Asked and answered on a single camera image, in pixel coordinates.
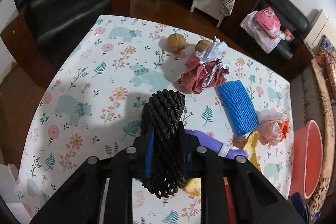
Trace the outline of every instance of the orange object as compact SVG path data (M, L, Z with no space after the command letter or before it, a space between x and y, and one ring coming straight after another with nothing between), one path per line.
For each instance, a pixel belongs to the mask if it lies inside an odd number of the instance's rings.
M278 122L279 127L281 128L281 140L287 138L287 133L289 132L289 120L286 119L284 122Z
M310 120L294 132L293 175L289 195L300 193L302 198L312 196L322 169L322 138L319 126Z

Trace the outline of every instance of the pink towel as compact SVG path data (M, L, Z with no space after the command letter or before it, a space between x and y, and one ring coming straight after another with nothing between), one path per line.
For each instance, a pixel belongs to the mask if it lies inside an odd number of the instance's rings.
M259 24L270 37L278 37L281 23L271 7L257 12L254 16L254 22Z

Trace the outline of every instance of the small table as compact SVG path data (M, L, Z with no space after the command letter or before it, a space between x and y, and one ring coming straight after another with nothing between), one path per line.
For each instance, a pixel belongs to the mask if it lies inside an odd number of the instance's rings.
M165 38L174 32L188 41L177 55L162 49ZM157 90L176 90L172 83L185 71L184 63L200 39L204 37L156 22L98 18L55 76L31 122L16 185L31 216L88 157L104 159L132 145L140 133L144 104ZM227 80L242 81L255 109L283 112L292 128L289 83L232 48L221 56L230 67ZM244 141L232 134L223 101L214 88L186 94L185 99L181 119L185 128L201 130L230 145ZM268 165L264 175L285 198L292 148L291 130L278 146L259 143L256 149L261 169ZM135 223L161 223L169 214L178 215L178 223L199 223L200 201L183 190L160 200L133 180Z

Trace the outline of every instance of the blue object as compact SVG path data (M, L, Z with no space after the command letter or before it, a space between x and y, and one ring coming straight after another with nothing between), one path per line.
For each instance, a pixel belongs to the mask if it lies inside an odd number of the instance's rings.
M241 81L226 82L220 85L218 90L226 104L236 134L243 136L256 129L259 125L258 117L250 96Z
M148 148L147 153L145 156L145 176L149 177L149 174L151 172L151 163L152 163L152 157L153 157L153 145L154 145L154 129L152 126L150 126L148 130L148 134L150 134L149 142L148 142Z

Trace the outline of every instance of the crumpled paper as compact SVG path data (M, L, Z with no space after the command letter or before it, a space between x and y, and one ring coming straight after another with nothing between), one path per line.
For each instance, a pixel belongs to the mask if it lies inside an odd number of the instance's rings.
M287 137L289 120L282 113L264 109L257 111L259 125L255 129L259 132L261 144L277 145Z
M191 93L201 93L202 88L222 85L229 73L228 65L217 56L227 49L227 44L215 37L214 42L203 52L192 54L185 66L186 72L177 81Z

